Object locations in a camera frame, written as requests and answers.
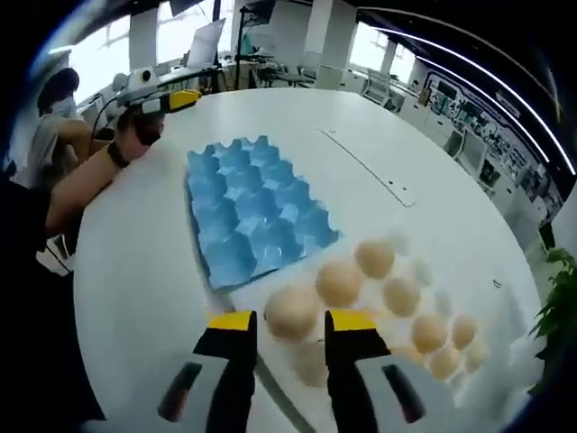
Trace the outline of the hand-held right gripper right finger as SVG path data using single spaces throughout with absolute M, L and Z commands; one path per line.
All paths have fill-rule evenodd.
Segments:
M 327 390 L 340 432 L 455 432 L 449 389 L 390 352 L 363 310 L 325 313 Z

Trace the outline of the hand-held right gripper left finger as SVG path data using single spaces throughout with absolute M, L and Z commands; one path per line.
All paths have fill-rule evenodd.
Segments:
M 244 432 L 255 391 L 257 314 L 209 319 L 165 392 L 158 414 L 186 432 Z

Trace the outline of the person's left hand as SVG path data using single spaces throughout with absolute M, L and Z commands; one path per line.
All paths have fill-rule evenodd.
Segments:
M 119 168 L 141 158 L 161 137 L 164 114 L 144 114 L 139 106 L 128 107 L 116 122 L 114 140 L 107 153 Z

